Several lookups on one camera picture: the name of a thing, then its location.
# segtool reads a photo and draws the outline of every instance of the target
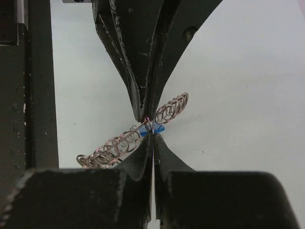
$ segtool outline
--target white wall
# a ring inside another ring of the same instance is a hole
[[[79,167],[78,154],[91,154],[134,118],[91,5],[51,0],[51,14],[60,166]],[[224,0],[183,54],[161,104],[185,91],[187,108],[165,126],[171,150],[196,170],[275,174],[305,229],[305,20],[298,1]]]

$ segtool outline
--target blue tab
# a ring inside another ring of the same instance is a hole
[[[157,124],[157,123],[154,124],[153,128],[154,128],[154,132],[155,132],[155,133],[160,133],[160,132],[162,132],[163,130],[165,130],[165,127],[164,127],[163,125],[159,125],[159,124]],[[141,129],[139,130],[139,132],[140,132],[141,137],[144,137],[144,136],[147,134],[146,127],[145,127],[145,126],[141,127]]]

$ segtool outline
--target black clamp jaw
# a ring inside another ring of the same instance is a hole
[[[134,117],[154,119],[182,53],[221,0],[93,0],[97,33],[120,73]],[[196,172],[150,132],[114,169],[28,171],[0,228],[297,229],[276,178],[260,172]]]
[[[94,0],[96,31],[120,73],[134,117],[153,120],[167,80],[222,0]]]

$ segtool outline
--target coiled wire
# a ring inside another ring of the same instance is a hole
[[[188,99],[188,93],[173,98],[158,109],[154,121],[160,125],[170,122],[185,109]],[[129,131],[123,132],[118,137],[110,138],[91,155],[78,155],[77,162],[86,169],[110,168],[115,163],[119,164],[122,162],[120,157],[131,153],[139,146],[142,140],[139,130],[143,126],[146,127],[147,131],[152,130],[148,117],[140,126],[133,125]]]

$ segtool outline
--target dark metal bar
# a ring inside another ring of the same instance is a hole
[[[58,167],[51,10],[49,0],[28,1],[30,110],[29,167]]]
[[[16,44],[17,38],[17,0],[1,0],[0,44]]]
[[[28,35],[18,24],[19,44],[0,46],[0,206],[26,167]]]
[[[222,0],[165,0],[156,26],[158,49],[151,75],[149,106],[146,115],[153,118],[166,82],[195,33]]]

